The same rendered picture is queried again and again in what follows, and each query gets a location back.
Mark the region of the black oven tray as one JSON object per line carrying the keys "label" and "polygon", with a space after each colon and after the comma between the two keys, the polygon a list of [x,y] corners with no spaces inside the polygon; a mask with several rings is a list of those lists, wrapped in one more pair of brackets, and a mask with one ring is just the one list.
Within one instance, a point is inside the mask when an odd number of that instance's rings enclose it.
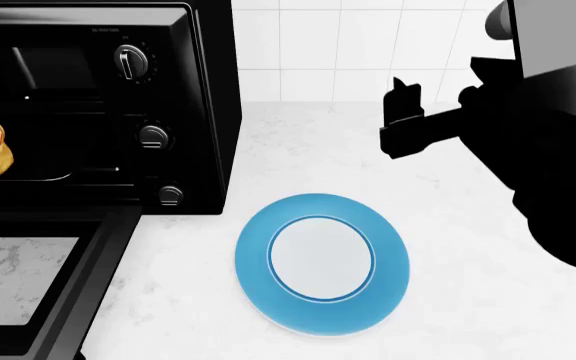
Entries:
{"label": "black oven tray", "polygon": [[0,182],[44,182],[64,179],[73,172],[73,168],[66,165],[58,165],[48,162],[39,164],[36,162],[25,163],[15,161],[4,173],[0,175]]}

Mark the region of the black toaster oven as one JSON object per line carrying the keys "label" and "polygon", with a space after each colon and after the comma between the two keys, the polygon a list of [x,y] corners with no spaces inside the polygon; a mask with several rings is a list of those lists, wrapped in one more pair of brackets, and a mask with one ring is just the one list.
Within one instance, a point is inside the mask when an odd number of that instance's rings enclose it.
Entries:
{"label": "black toaster oven", "polygon": [[[113,54],[142,50],[126,80]],[[68,164],[64,179],[0,182],[0,207],[222,211],[242,113],[228,0],[0,0],[0,125],[14,162]],[[137,131],[163,128],[168,149]],[[158,191],[174,185],[178,206]]]}

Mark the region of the small silver oven knob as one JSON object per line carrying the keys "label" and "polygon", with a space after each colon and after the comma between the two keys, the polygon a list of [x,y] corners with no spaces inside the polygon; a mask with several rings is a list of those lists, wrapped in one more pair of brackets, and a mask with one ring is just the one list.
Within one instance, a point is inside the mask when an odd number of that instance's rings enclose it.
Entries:
{"label": "small silver oven knob", "polygon": [[159,189],[158,198],[162,206],[178,206],[184,200],[184,194],[176,186],[166,185]]}

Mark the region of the large silver oven knob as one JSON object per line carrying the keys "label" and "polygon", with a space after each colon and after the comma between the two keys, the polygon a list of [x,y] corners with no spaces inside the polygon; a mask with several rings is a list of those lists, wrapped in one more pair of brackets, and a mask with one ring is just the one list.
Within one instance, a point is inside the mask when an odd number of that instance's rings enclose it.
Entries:
{"label": "large silver oven knob", "polygon": [[126,80],[136,80],[143,77],[149,70],[149,60],[139,48],[123,44],[117,47],[113,54],[116,67]]}

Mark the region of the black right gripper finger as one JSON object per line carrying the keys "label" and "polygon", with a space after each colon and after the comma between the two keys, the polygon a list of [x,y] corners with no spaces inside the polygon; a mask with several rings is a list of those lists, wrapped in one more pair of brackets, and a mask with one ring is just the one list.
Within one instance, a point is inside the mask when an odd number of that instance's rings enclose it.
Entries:
{"label": "black right gripper finger", "polygon": [[384,126],[379,129],[380,149],[392,159],[417,154],[433,143],[457,137],[463,119],[462,109],[429,116],[385,110]]}
{"label": "black right gripper finger", "polygon": [[421,86],[418,83],[406,85],[398,77],[393,77],[393,89],[383,98],[384,125],[415,116],[424,116],[421,107]]}

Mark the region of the medium silver oven knob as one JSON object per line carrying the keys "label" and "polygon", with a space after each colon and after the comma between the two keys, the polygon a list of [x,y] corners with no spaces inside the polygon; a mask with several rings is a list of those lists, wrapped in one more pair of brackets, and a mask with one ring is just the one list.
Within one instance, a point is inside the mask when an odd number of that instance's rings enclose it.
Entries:
{"label": "medium silver oven knob", "polygon": [[136,139],[144,149],[168,149],[172,143],[172,137],[156,125],[145,125],[137,131]]}

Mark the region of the black oven door with glass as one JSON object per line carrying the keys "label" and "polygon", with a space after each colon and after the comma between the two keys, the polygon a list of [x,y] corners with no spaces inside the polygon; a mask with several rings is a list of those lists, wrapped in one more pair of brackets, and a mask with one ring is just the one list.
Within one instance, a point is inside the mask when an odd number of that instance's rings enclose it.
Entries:
{"label": "black oven door with glass", "polygon": [[0,360],[86,360],[140,216],[138,206],[0,207]]}

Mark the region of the blue plate with white centre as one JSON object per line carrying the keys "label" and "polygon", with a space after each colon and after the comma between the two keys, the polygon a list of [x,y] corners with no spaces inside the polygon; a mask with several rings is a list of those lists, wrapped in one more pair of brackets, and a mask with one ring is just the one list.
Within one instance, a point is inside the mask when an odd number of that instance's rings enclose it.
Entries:
{"label": "blue plate with white centre", "polygon": [[264,317],[326,337],[382,323],[410,278],[394,227],[333,194],[299,194],[260,210],[240,233],[234,265],[243,293]]}

